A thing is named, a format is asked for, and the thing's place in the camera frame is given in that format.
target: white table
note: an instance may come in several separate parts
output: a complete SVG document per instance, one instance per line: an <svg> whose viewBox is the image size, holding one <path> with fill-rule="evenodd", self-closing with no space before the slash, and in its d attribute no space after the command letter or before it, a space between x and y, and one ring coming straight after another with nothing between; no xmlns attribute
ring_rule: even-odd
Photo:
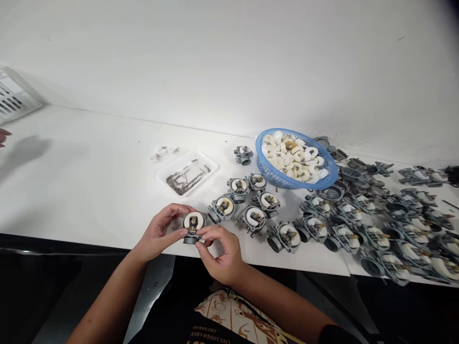
<svg viewBox="0 0 459 344"><path fill-rule="evenodd" d="M53 106L4 128L13 135L0 154L0 233L132 248L152 216L178 201L155 177L177 157L167 154L153 164L149 157L159 145L178 145L181 153L199 149L219 164L205 184L181 200L200 211L228 190L229 178L258 171L256 154L252 164L241 166L233 153L238 145L255 149L254 139L208 131ZM271 185L268 190L274 192ZM279 189L282 207L274 221L300 217L298 205L308 193ZM248 263L350 275L343 255L322 244L277 254L264 238L250 238L234 218L223 225L238 235ZM211 247L214 255L220 250ZM194 245L181 241L165 253L199 257Z"/></svg>
<svg viewBox="0 0 459 344"><path fill-rule="evenodd" d="M360 158L363 162L367 164L373 164L375 161L381 161L384 163L392 163L390 161L386 160L379 160L376 158L369 158L369 157L362 157L362 156L357 156L357 155L352 155L350 156L352 158ZM342 166L346 166L347 160L343 161L340 163ZM394 163L393 169L394 173L392 173L389 177L384 178L381 175L376 175L375 179L381 180L385 183L385 188L391 191L393 194L400 194L401 189L405 188L411 188L414 187L418 189L419 191L427 191L431 193L432 195L437 195L437 204L438 208L435 208L442 213L445 214L451 214L454 215L454 218L451 218L450 221L453 224L455 228L455 233L459 234L458 228L459 228L459 210L444 203L442 200L445 200L447 202L450 202L451 204L454 204L455 206L459 206L459 199L456 196L456 193L458 189L453 188L452 186L445 184L441 187L438 188L429 188L426 186L411 186L410 184L401 184L399 182L399 179L402 179L403 176L398 173L399 170L403 168L412 168L412 165L407 165L403 163ZM376 225L379 228L382 228L382 222L387 221L391 222L392 219L388 215L367 215L367 214L362 214L363 220L362 222L367 224L367 225ZM361 275L361 276L369 276L369 274L362 268L358 256L353 256L350 253L344 252L343 251L343 256L344 259L346 260L346 264L348 265L349 268L349 273L351 275ZM445 286L447 284L444 283L437 283L433 281L426 280L424 278L421 278L420 276L412 276L411 279L412 282L419 282L419 283L425 283L425 284L433 284L433 285L440 285L440 286ZM449 284L448 286L456 287L459 288L459 285L457 284Z"/></svg>

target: small white plastic part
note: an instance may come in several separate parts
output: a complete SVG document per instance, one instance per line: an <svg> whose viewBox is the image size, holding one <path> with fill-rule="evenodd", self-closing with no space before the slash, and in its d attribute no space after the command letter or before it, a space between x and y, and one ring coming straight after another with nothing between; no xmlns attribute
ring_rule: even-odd
<svg viewBox="0 0 459 344"><path fill-rule="evenodd" d="M316 159L317 159L317 165L318 166L323 166L324 165L324 163L325 163L325 159L324 158L316 157Z"/></svg>
<svg viewBox="0 0 459 344"><path fill-rule="evenodd" d="M276 142L274 141L274 138L271 135L265 135L263 138L263 142L265 142L268 145L276 145Z"/></svg>
<svg viewBox="0 0 459 344"><path fill-rule="evenodd" d="M311 165L309 166L309 173L311 175L318 175L319 174L319 167L317 165Z"/></svg>
<svg viewBox="0 0 459 344"><path fill-rule="evenodd" d="M268 151L269 151L269 152L277 152L277 151L280 151L280 150L281 150L281 149L280 149L279 147L277 147L277 146L268 146Z"/></svg>
<svg viewBox="0 0 459 344"><path fill-rule="evenodd" d="M324 179L325 177L328 176L328 170L327 169L319 170L318 176L319 176L319 179Z"/></svg>
<svg viewBox="0 0 459 344"><path fill-rule="evenodd" d="M156 154L159 154L161 156L167 154L167 147L166 146L159 146L154 149L154 152Z"/></svg>
<svg viewBox="0 0 459 344"><path fill-rule="evenodd" d="M284 134L280 130L275 131L273 134L274 141L277 145L282 142L282 137L284 137Z"/></svg>
<svg viewBox="0 0 459 344"><path fill-rule="evenodd" d="M422 180L429 180L429 177L422 173L422 171L415 171L415 176Z"/></svg>
<svg viewBox="0 0 459 344"><path fill-rule="evenodd" d="M202 217L201 213L198 213L198 212L191 212L189 214L187 214L185 216L185 219L183 221L183 226L185 228L190 228L190 218L192 216L196 216L197 217L197 226L196 226L196 229L201 229L202 226L204 225L204 218Z"/></svg>
<svg viewBox="0 0 459 344"><path fill-rule="evenodd" d="M277 158L266 158L266 159L269 161L269 163L270 163L272 166L274 166L275 168L277 168Z"/></svg>
<svg viewBox="0 0 459 344"><path fill-rule="evenodd" d="M323 201L324 201L323 198L314 197L311 202L312 202L313 205L319 205L319 203L323 202ZM322 209L324 210L325 213L329 212L330 211L330 205L329 204L324 204L324 205L322 205Z"/></svg>
<svg viewBox="0 0 459 344"><path fill-rule="evenodd" d="M300 147L303 147L306 145L306 142L304 142L302 139L296 139L295 143Z"/></svg>
<svg viewBox="0 0 459 344"><path fill-rule="evenodd" d="M454 254L459 256L459 245L456 243L447 243L446 246L451 250L451 252L454 252Z"/></svg>
<svg viewBox="0 0 459 344"><path fill-rule="evenodd" d="M311 160L311 153L303 152L303 159L305 161L310 161Z"/></svg>
<svg viewBox="0 0 459 344"><path fill-rule="evenodd" d="M427 236L425 235L419 235L421 234L421 231L419 230L419 228L413 226L413 225L405 225L404 228L406 230L409 230L415 234L418 234L414 237L415 239L415 242L418 242L419 244L428 244L429 243L429 239L427 238Z"/></svg>
<svg viewBox="0 0 459 344"><path fill-rule="evenodd" d="M282 138L282 142L287 142L287 141L295 142L295 140L296 140L296 137L293 134L285 134L284 137Z"/></svg>
<svg viewBox="0 0 459 344"><path fill-rule="evenodd" d="M153 161L153 163L158 163L161 161L161 155L159 154L154 154L150 157L150 159Z"/></svg>
<svg viewBox="0 0 459 344"><path fill-rule="evenodd" d="M440 182L440 183L446 183L448 181L448 178L447 177L443 177L440 173L438 172L434 172L431 174L432 178L437 181L437 182Z"/></svg>
<svg viewBox="0 0 459 344"><path fill-rule="evenodd" d="M247 189L247 183L246 183L244 180L242 180L242 179L235 179L235 180L233 180L233 182L231 183L231 189L237 190L238 187L237 187L236 183L238 183L238 182L241 183L242 188L243 188L244 190Z"/></svg>
<svg viewBox="0 0 459 344"><path fill-rule="evenodd" d="M259 217L264 217L263 212L258 208L250 208L248 212L245 214L245 219L247 223L253 227L257 227L259 225L258 222L250 217L252 213L257 214Z"/></svg>
<svg viewBox="0 0 459 344"><path fill-rule="evenodd" d="M293 148L290 153L291 154L295 154L296 152L302 152L303 153L303 148L299 147L299 146L296 146L295 148Z"/></svg>
<svg viewBox="0 0 459 344"><path fill-rule="evenodd" d="M318 164L319 164L319 160L315 158L309 161L305 161L305 165L308 165L308 166L315 166Z"/></svg>
<svg viewBox="0 0 459 344"><path fill-rule="evenodd" d="M262 177L261 174L254 174L254 175L253 175L253 178L260 178L260 177ZM264 187L265 185L266 185L266 180L265 180L265 178L263 178L263 180L262 180L261 182L255 183L255 186L256 186L256 187Z"/></svg>
<svg viewBox="0 0 459 344"><path fill-rule="evenodd" d="M309 180L308 180L306 183L308 183L308 184L315 184L315 183L317 183L318 181L319 181L319 176L316 175L316 174L314 174L314 175L311 175L311 176L309 177Z"/></svg>
<svg viewBox="0 0 459 344"><path fill-rule="evenodd" d="M308 147L305 149L305 152L310 153L311 158L315 158L319 154L319 151L316 147Z"/></svg>
<svg viewBox="0 0 459 344"><path fill-rule="evenodd" d="M448 270L446 264L450 266L455 266L451 261L444 261L442 258L432 258L432 267L443 277L446 277L451 280L459 280L459 273L453 273Z"/></svg>
<svg viewBox="0 0 459 344"><path fill-rule="evenodd" d="M323 225L324 223L320 221L318 218L312 217L307 221L307 224L310 226L315 226L315 225ZM327 235L327 227L323 226L322 228L319 228L317 231L317 236L319 237L324 237Z"/></svg>
<svg viewBox="0 0 459 344"><path fill-rule="evenodd" d="M305 158L305 154L302 151L298 151L293 155L293 160L300 162Z"/></svg>
<svg viewBox="0 0 459 344"><path fill-rule="evenodd" d="M228 208L225 209L225 211L223 212L225 215L229 215L233 212L234 210L234 204L233 204L233 201L230 200L229 198L226 198L226 197L222 197L220 198L218 201L217 201L217 206L221 205L223 202L228 202Z"/></svg>
<svg viewBox="0 0 459 344"><path fill-rule="evenodd" d="M427 195L424 191L420 191L416 194L424 203L427 203L427 204L434 204L435 201L431 201L427 198Z"/></svg>
<svg viewBox="0 0 459 344"><path fill-rule="evenodd" d="M260 197L263 206L265 207L270 207L271 204L265 199L266 197L272 197L273 198L273 203L277 204L277 198L274 196L272 193L263 193Z"/></svg>
<svg viewBox="0 0 459 344"><path fill-rule="evenodd" d="M172 154L177 154L180 151L179 146L167 146L167 151Z"/></svg>
<svg viewBox="0 0 459 344"><path fill-rule="evenodd" d="M309 178L311 177L311 174L307 170L303 170L303 171L305 172L305 174L303 175L303 181L307 182Z"/></svg>
<svg viewBox="0 0 459 344"><path fill-rule="evenodd" d="M422 230L423 232L430 232L432 229L430 228L430 226L424 225L422 223L423 221L425 221L425 219L422 216L418 216L414 219L411 219L411 224L416 228Z"/></svg>
<svg viewBox="0 0 459 344"><path fill-rule="evenodd" d="M293 163L293 155L290 152L288 152L285 154L285 164L288 165L291 163Z"/></svg>
<svg viewBox="0 0 459 344"><path fill-rule="evenodd" d="M398 265L398 266L401 266L402 265L402 262L399 258L397 258L396 256L393 256L393 255L384 255L382 257L386 262L388 263L392 263L394 265ZM395 275L401 279L401 280L410 280L410 273L408 270L406 269L397 269L398 271L395 273Z"/></svg>
<svg viewBox="0 0 459 344"><path fill-rule="evenodd" d="M346 235L354 235L354 233L347 227L341 227L338 229L338 234L341 236L346 236ZM348 239L349 240L349 246L352 248L358 248L360 247L360 242L358 239Z"/></svg>
<svg viewBox="0 0 459 344"><path fill-rule="evenodd" d="M381 246L381 247L389 247L389 246L390 246L389 239L383 237L383 236L384 236L384 233L383 233L382 230L380 230L378 227L370 227L370 228L367 229L367 232L369 232L369 233L374 233L374 234L376 234L378 237L381 237L381 238L379 238L378 241L377 241L377 243L378 243L379 246Z"/></svg>
<svg viewBox="0 0 459 344"><path fill-rule="evenodd" d="M300 244L300 234L298 233L298 231L290 226L290 225L283 225L280 229L279 229L279 232L281 234L287 234L287 233L296 233L295 236L293 236L293 238L290 240L290 245L292 247L296 247Z"/></svg>

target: small metal part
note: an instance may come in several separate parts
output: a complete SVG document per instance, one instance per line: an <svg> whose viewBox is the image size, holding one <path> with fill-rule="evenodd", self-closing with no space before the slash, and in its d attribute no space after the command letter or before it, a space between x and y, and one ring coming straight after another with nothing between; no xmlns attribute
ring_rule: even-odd
<svg viewBox="0 0 459 344"><path fill-rule="evenodd" d="M206 226L206 222L207 222L207 214L206 213L202 213L200 211L196 211L196 212L200 213L202 215L202 218L204 219L204 223L201 226L201 228L204 228ZM197 228L197 226L198 226L197 216L194 216L194 217L190 218L190 220L189 220L190 226L189 227L185 227L185 219L186 219L186 216L183 217L182 224L179 227L179 229L181 229L181 228L187 228L188 229L188 234L183 238L183 243L184 244L194 245L201 238L201 236L196 234L196 231L198 230L198 228Z"/></svg>
<svg viewBox="0 0 459 344"><path fill-rule="evenodd" d="M263 192L266 190L266 179L259 173L251 173L246 179L249 181L249 188L251 191Z"/></svg>
<svg viewBox="0 0 459 344"><path fill-rule="evenodd" d="M319 230L325 227L324 223L310 225L308 223L311 219L319 219L319 215L313 211L304 214L305 216L299 219L296 219L292 222L297 231L300 233L301 241L308 242L312 237L316 242L323 244L328 237L328 231L324 236L319 235Z"/></svg>
<svg viewBox="0 0 459 344"><path fill-rule="evenodd" d="M373 215L375 212L376 206L373 204L374 200L367 198L361 193L358 193L356 195L347 193L344 199L346 202L352 204L354 207L362 210L366 214Z"/></svg>
<svg viewBox="0 0 459 344"><path fill-rule="evenodd" d="M337 162L343 161L349 157L349 155L347 155L341 149L337 149L335 146L329 146L327 150L329 151L332 158Z"/></svg>
<svg viewBox="0 0 459 344"><path fill-rule="evenodd" d="M432 209L431 207L426 207L423 209L423 217L430 221L430 227L434 232L438 232L441 228L446 230L454 230L453 224L450 222L449 218L454 217L454 215L446 215L442 212Z"/></svg>
<svg viewBox="0 0 459 344"><path fill-rule="evenodd" d="M362 172L350 167L341 167L340 174L345 181L352 183L355 186L362 186L367 183Z"/></svg>
<svg viewBox="0 0 459 344"><path fill-rule="evenodd" d="M336 202L343 198L344 192L345 191L343 188L335 184L328 187L327 189L316 190L316 195L325 200Z"/></svg>
<svg viewBox="0 0 459 344"><path fill-rule="evenodd" d="M221 198L227 198L228 201L223 200L220 205L218 205L219 200ZM226 214L225 211L228 208L232 208L232 212L229 214ZM231 198L231 194L226 193L220 197L218 197L216 200L213 200L212 203L207 207L209 210L209 218L212 220L214 224L218 224L222 221L229 221L237 212L238 208L236 206L236 203L234 203L233 199Z"/></svg>
<svg viewBox="0 0 459 344"><path fill-rule="evenodd" d="M243 166L250 164L250 158L253 156L252 150L247 146L237 146L234 150L234 154L236 155L236 162L242 164Z"/></svg>
<svg viewBox="0 0 459 344"><path fill-rule="evenodd" d="M232 188L233 181L236 181L236 190L233 190ZM231 178L229 181L227 181L226 185L229 186L228 193L231 195L234 203L241 204L245 202L245 196L249 194L249 180L247 177Z"/></svg>
<svg viewBox="0 0 459 344"><path fill-rule="evenodd" d="M290 226L297 232L291 231L283 234L281 233L281 228L283 228L284 226ZM298 230L290 223L290 221L283 220L278 225L267 226L267 228L267 241L274 252L279 253L285 248L287 252L295 253L300 247L301 240L298 241L297 245L292 245L292 241L295 239L297 235L300 234Z"/></svg>
<svg viewBox="0 0 459 344"><path fill-rule="evenodd" d="M253 220L257 221L258 224L256 226L251 225L246 216L250 216ZM247 229L247 233L250 233L251 237L255 237L256 234L262 236L268 230L268 228L264 228L268 217L263 210L253 205L247 206L239 214L236 220L245 225L245 229Z"/></svg>
<svg viewBox="0 0 459 344"><path fill-rule="evenodd" d="M367 169L368 165L364 163L362 160L360 160L359 158L350 158L348 162L348 166L353 169L363 172Z"/></svg>
<svg viewBox="0 0 459 344"><path fill-rule="evenodd" d="M323 217L330 217L331 207L328 204L328 201L324 200L324 199L322 199L322 201L320 201L320 199L321 199L321 197L319 197L319 196L306 195L305 196L305 201L300 203L300 209L303 212L306 212L306 213L310 212L311 210L313 210L314 212L318 213L319 215L321 215Z"/></svg>
<svg viewBox="0 0 459 344"><path fill-rule="evenodd" d="M454 204L451 204L450 202L447 202L447 201L445 201L445 200L442 200L442 202L445 202L446 204L449 204L450 206L452 206L452 207L454 207L454 208L456 208L456 209L459 210L458 207L456 207Z"/></svg>
<svg viewBox="0 0 459 344"><path fill-rule="evenodd" d="M428 170L413 170L411 168L405 168L398 171L404 178L400 179L399 182L402 184L408 183L411 186L427 185L428 187L439 187L443 183L432 181L429 177Z"/></svg>
<svg viewBox="0 0 459 344"><path fill-rule="evenodd" d="M281 207L281 202L277 198L274 198L272 193L266 191L258 192L256 196L252 198L252 201L254 205L266 213L268 218L273 218L279 215L277 209Z"/></svg>

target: finger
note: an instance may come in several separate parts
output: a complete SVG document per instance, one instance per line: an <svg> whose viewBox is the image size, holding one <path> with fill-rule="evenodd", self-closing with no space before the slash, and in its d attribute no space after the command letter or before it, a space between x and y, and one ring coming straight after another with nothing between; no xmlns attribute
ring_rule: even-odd
<svg viewBox="0 0 459 344"><path fill-rule="evenodd" d="M223 246L223 249L226 253L233 252L233 246L231 243L230 236L233 235L232 233L228 232L226 229L220 226L216 226L217 228L209 229L203 236L202 239L206 240L216 240L220 239L220 242Z"/></svg>
<svg viewBox="0 0 459 344"><path fill-rule="evenodd" d="M202 242L198 241L195 243L195 246L199 252L199 255L201 256L201 260L204 263L204 266L206 267L207 271L209 271L209 273L218 268L217 261L210 254L209 250Z"/></svg>
<svg viewBox="0 0 459 344"><path fill-rule="evenodd" d="M185 207L187 210L186 211L181 210L179 212L179 214L178 214L180 217L184 217L186 214L189 214L189 213L192 213L192 212L196 211L196 209L193 208L192 206L185 205L185 204L181 204L181 206Z"/></svg>
<svg viewBox="0 0 459 344"><path fill-rule="evenodd" d="M202 236L213 228L221 228L221 226L219 225L205 226L205 227L202 227L200 230L196 231L196 234Z"/></svg>
<svg viewBox="0 0 459 344"><path fill-rule="evenodd" d="M204 241L204 246L205 247L211 247L213 243L214 243L213 240L206 240L206 241Z"/></svg>
<svg viewBox="0 0 459 344"><path fill-rule="evenodd" d="M187 234L188 234L188 230L186 228L182 228L164 237L158 238L157 240L160 243L161 250L164 250L167 247L171 246L174 242L179 241L181 238L183 238Z"/></svg>

